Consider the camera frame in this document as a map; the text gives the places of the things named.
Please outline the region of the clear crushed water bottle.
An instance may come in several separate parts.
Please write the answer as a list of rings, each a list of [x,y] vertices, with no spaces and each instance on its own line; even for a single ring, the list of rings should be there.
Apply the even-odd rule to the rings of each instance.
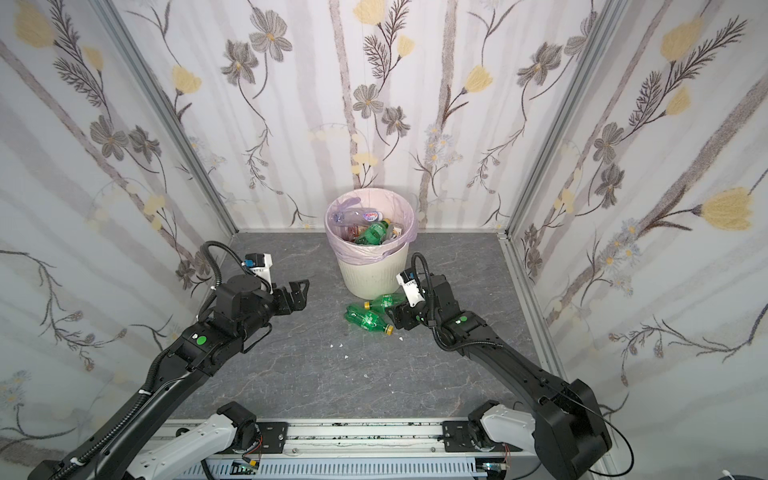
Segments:
[[[329,214],[329,224],[338,227],[368,226],[383,219],[382,212],[362,207],[337,209]]]

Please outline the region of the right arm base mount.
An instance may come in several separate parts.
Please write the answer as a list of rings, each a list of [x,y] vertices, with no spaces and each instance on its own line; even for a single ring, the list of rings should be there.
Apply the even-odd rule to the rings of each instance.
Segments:
[[[466,419],[441,423],[440,439],[449,453],[517,453],[533,455],[535,421],[531,413],[515,401],[508,407],[489,400]]]

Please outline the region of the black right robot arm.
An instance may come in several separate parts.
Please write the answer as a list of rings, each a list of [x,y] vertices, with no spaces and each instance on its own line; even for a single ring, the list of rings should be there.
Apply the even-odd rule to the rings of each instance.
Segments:
[[[525,405],[516,411],[492,404],[481,413],[480,430],[490,441],[534,454],[556,479],[582,477],[611,450],[608,425],[586,383],[567,382],[505,343],[481,316],[460,307],[423,254],[412,254],[396,279],[407,297],[387,310],[396,327],[427,327],[441,350],[480,364]]]

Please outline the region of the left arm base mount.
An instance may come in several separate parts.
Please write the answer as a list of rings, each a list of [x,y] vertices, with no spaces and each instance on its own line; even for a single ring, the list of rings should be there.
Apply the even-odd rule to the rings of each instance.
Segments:
[[[287,422],[263,421],[250,410],[232,401],[216,410],[227,418],[235,430],[232,443],[223,450],[226,454],[251,455],[282,454],[288,437]]]

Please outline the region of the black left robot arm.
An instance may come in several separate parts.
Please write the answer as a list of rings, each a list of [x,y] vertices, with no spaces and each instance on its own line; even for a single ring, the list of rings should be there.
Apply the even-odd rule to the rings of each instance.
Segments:
[[[120,479],[174,411],[233,356],[249,352],[253,335],[275,316],[302,311],[309,283],[279,287],[254,273],[261,255],[240,258],[229,246],[199,248],[214,275],[196,320],[152,361],[144,383],[93,437],[68,457],[45,460],[32,479]]]

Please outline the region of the green bottle yellow cap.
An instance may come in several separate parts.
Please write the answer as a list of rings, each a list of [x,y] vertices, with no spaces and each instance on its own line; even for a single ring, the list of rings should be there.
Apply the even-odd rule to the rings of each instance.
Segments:
[[[394,327],[388,324],[378,313],[367,310],[361,305],[348,305],[344,318],[349,323],[369,332],[379,332],[389,336],[394,331]]]

